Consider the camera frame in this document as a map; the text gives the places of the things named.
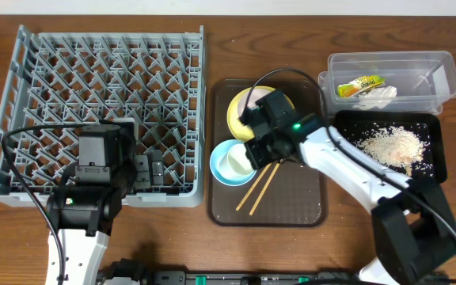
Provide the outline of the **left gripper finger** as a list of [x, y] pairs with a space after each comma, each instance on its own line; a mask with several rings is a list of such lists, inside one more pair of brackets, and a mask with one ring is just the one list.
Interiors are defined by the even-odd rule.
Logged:
[[152, 176], [152, 185], [163, 185], [164, 169], [162, 152], [160, 150], [153, 150], [151, 152], [150, 171]]
[[135, 155], [134, 163], [137, 170], [137, 178], [134, 184], [135, 189], [150, 188], [150, 164], [148, 157], [146, 155]]

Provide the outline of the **white bowl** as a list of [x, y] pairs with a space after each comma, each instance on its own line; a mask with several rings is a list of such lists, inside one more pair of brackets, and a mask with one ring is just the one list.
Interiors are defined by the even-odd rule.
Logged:
[[256, 102], [260, 100], [262, 97], [265, 97], [267, 94], [271, 93], [275, 89], [269, 86], [264, 86], [264, 85], [259, 85], [254, 88], [254, 90], [251, 92], [251, 96], [249, 98], [248, 104], [246, 104], [247, 97], [249, 95], [249, 91], [251, 88], [244, 89], [241, 92], [241, 98], [239, 103], [237, 104], [237, 112], [238, 115], [241, 116], [242, 113], [244, 112], [245, 107], [248, 107], [249, 109], [253, 109], [257, 106]]

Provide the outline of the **green orange snack wrapper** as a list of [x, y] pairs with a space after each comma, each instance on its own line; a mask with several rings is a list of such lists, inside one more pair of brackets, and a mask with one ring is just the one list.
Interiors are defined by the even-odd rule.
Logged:
[[349, 83], [339, 85], [337, 87], [337, 95], [339, 97], [351, 97], [373, 89], [378, 86], [382, 86], [386, 79], [379, 75], [368, 75], [358, 77]]

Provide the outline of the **white tissue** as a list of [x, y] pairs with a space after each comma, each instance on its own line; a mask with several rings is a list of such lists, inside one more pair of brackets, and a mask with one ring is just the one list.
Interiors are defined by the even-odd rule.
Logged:
[[369, 111], [383, 109], [397, 96], [397, 88], [393, 86], [379, 87], [357, 96], [359, 101], [353, 105], [354, 109]]

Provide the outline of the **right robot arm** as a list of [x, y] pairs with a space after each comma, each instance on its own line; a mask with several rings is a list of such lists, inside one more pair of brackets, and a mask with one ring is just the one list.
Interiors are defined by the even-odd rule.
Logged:
[[254, 133], [245, 143], [254, 169], [296, 157], [368, 211], [376, 257], [359, 271], [358, 284], [456, 283], [432, 274], [456, 255], [456, 222], [438, 183], [384, 168], [315, 114], [258, 107], [240, 121]]

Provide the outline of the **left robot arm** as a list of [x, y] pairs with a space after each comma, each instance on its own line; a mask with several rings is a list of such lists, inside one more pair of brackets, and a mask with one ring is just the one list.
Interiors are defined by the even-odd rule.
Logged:
[[136, 154], [139, 128], [130, 118], [82, 127], [77, 161], [63, 171], [46, 210], [61, 243], [50, 252], [46, 282], [53, 284], [146, 284], [147, 270], [122, 259], [100, 270], [112, 224], [132, 190], [149, 190], [164, 180], [162, 152]]

